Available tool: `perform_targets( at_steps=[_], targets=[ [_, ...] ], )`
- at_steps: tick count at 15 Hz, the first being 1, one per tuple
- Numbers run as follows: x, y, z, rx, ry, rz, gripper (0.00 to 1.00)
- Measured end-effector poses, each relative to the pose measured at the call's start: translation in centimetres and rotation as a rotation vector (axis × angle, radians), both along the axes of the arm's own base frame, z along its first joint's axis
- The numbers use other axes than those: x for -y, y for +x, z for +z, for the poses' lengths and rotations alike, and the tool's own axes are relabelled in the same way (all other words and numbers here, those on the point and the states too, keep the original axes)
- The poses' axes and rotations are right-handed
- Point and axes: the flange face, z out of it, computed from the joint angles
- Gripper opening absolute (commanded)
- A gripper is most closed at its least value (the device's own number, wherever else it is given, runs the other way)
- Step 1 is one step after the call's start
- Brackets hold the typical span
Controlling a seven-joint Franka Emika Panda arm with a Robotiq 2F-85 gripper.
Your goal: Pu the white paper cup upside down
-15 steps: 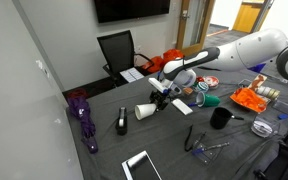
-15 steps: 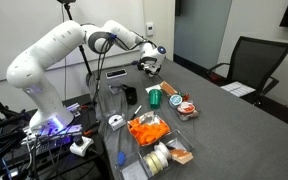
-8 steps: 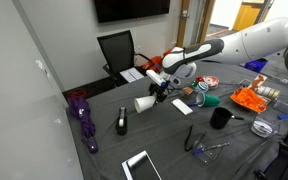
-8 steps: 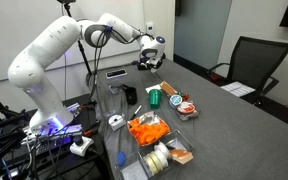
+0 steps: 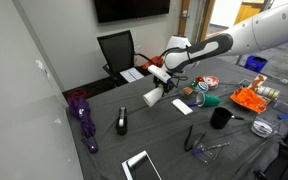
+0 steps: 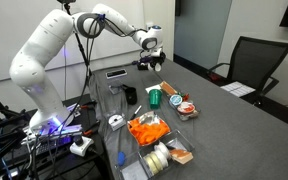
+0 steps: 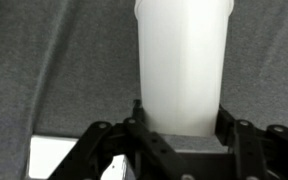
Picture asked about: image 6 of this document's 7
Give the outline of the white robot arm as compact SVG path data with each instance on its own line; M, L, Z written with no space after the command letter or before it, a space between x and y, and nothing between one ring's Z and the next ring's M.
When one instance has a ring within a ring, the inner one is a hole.
M122 14L104 4L96 5L90 12L75 14L55 9L20 48L9 69L11 80L37 105L37 112L29 121L30 132L50 134L73 121L72 113L63 104L45 68L57 56L67 54L66 45L71 36L95 39L104 30L132 38L148 53L140 63L141 68L150 71L162 68L166 55L160 26L154 25L148 30L136 28Z

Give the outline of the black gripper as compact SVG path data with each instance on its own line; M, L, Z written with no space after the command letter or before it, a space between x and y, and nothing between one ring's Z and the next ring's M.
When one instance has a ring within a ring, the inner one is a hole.
M164 63L165 57L151 57L151 56L145 56L141 58L137 62L137 68L139 70L154 70L154 66L156 63L161 63L161 65Z

